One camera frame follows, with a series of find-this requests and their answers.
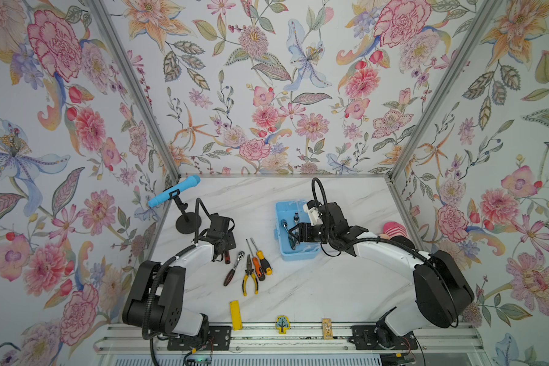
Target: green leaf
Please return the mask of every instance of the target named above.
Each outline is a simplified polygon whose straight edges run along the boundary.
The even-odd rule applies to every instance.
[[[482,307],[482,315],[484,315],[484,320],[488,323],[489,326],[492,326],[492,315],[490,315],[490,310],[487,307]]]
[[[528,313],[528,311],[524,310],[517,304],[504,304],[498,307],[498,309],[500,309],[507,317],[511,318],[512,320],[521,320],[532,316]]]
[[[500,318],[500,320],[504,321],[506,324],[508,324],[508,326],[510,327],[511,326],[511,321],[508,319],[508,317],[505,315],[505,313],[503,313],[500,309],[496,309],[496,315],[498,315],[498,318]]]
[[[65,20],[69,23],[77,23],[81,20],[81,13],[84,11],[81,10],[79,6],[71,5],[67,9],[67,14],[65,15]]]
[[[474,21],[474,19],[468,19],[466,20],[465,22],[461,23],[460,26],[458,26],[458,29],[455,30],[454,32],[454,35],[451,36],[452,38],[454,38],[457,34],[460,34],[461,32],[465,32],[469,29],[469,26],[472,25],[472,22]]]
[[[262,17],[262,18],[258,18],[258,23],[260,24],[260,26],[266,31],[266,32],[270,32],[270,33],[274,33],[275,30],[273,28],[273,25],[271,23],[271,21],[268,19],[268,18],[265,18],[265,17]]]
[[[549,83],[549,51],[543,51],[541,59],[534,72],[534,79],[539,84]]]
[[[527,102],[534,102],[540,99],[545,98],[549,94],[549,89],[541,88],[537,89],[534,92],[531,92],[526,97],[522,98],[521,100],[527,101]]]
[[[250,58],[250,55],[248,54],[248,52],[244,51],[244,49],[242,48],[236,48],[230,54],[230,56],[228,56],[228,60],[226,61],[225,65],[230,66],[235,62],[248,60],[249,58]]]
[[[197,30],[199,31],[201,36],[206,40],[218,39],[218,33],[216,33],[215,28],[205,20],[193,20],[193,24],[196,25]]]
[[[539,111],[521,117],[526,121],[537,122],[545,127],[549,127],[549,108],[541,109]]]

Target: orange lily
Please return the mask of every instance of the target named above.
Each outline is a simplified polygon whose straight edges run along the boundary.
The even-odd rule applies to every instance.
[[[422,144],[421,146],[418,147],[418,149],[422,148],[422,147],[425,147],[425,152],[429,153],[429,155],[425,156],[425,157],[422,157],[421,160],[423,159],[426,159],[424,162],[420,163],[420,164],[417,164],[417,165],[424,165],[424,164],[427,164],[429,163],[433,157],[435,157],[436,161],[437,161],[437,169],[439,170],[439,174],[441,176],[443,176],[443,174],[441,173],[441,165],[439,165],[439,156],[443,156],[447,159],[447,156],[441,152],[439,149],[440,147],[443,146],[443,144],[447,141],[447,139],[450,137],[451,133],[453,132],[453,128],[450,130],[450,133],[447,134],[446,138],[443,139],[443,141],[441,141],[439,143],[439,145],[437,145],[437,147],[429,144],[429,143],[424,143]]]
[[[189,133],[191,133],[191,136],[193,137],[193,143],[191,144],[191,147],[189,148],[189,151],[191,151],[191,149],[193,149],[193,146],[195,146],[195,144],[196,144],[196,132],[198,132],[202,135],[205,135],[205,136],[209,136],[209,137],[215,137],[215,136],[207,134],[206,132],[203,132],[203,131],[199,130],[199,128],[202,128],[203,126],[207,126],[207,124],[193,126],[193,120],[191,119],[191,112],[189,111],[189,107],[185,106],[185,108],[187,109],[187,115],[189,116],[189,127],[183,128],[182,130],[177,131],[177,133],[175,134],[175,138],[173,139],[173,141],[171,141],[171,143],[174,143],[175,140],[177,139],[177,137],[179,137],[179,135],[183,134],[183,137],[185,137]]]

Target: blue flower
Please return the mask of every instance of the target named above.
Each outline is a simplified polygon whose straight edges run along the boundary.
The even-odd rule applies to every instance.
[[[303,26],[297,19],[289,20],[289,38],[287,39],[287,48],[291,53],[291,65],[297,68],[297,78],[292,84],[284,87],[287,92],[294,92],[299,89],[301,80],[303,78],[309,78],[313,85],[318,88],[325,88],[331,86],[325,79],[325,75],[315,71],[313,65],[317,65],[319,59],[323,56],[325,49],[323,48],[323,42],[317,43],[317,45],[311,45],[307,47],[303,52],[303,41],[305,40],[305,31]]]
[[[28,138],[18,125],[2,120],[0,129],[0,180],[5,177],[18,178],[26,185],[29,199],[24,207],[24,215],[31,216],[43,202],[34,179],[39,173],[55,174],[67,166],[70,156],[47,154],[42,157],[26,156],[32,151],[27,145]]]

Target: white marble surface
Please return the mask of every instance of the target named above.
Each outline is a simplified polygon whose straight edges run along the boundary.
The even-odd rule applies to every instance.
[[[382,178],[321,178],[329,202],[337,202],[350,225],[379,233],[387,221],[402,222]],[[320,252],[313,260],[285,262],[275,240],[275,203],[310,200],[311,178],[202,178],[185,191],[188,211],[200,197],[208,211],[235,220],[236,249],[232,264],[210,262],[185,283],[183,306],[207,314],[210,321],[231,321],[229,302],[238,300],[242,321],[270,322],[279,315],[294,321],[373,321],[409,296],[412,285],[401,275],[369,260],[347,253],[331,258]],[[152,260],[164,262],[190,245],[193,234],[179,234],[175,221],[180,215],[172,204]],[[202,213],[201,229],[209,226]],[[223,282],[239,251],[248,253],[246,238],[253,237],[271,263],[273,274],[259,282],[259,294],[247,283],[242,295],[245,259],[227,287]]]

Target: blue tray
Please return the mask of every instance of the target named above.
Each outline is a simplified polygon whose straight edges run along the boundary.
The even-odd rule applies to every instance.
[[[280,253],[283,255],[283,260],[285,261],[312,260],[321,250],[319,243],[306,242],[300,242],[299,245],[295,247],[295,250],[291,249],[287,231],[280,223],[281,220],[284,219],[287,220],[287,225],[289,228],[295,226],[295,220],[293,220],[295,212],[299,213],[300,223],[309,223],[309,216],[303,211],[303,205],[306,203],[307,201],[283,201],[277,202],[274,205],[277,222],[277,226],[274,230],[274,238],[278,239]]]

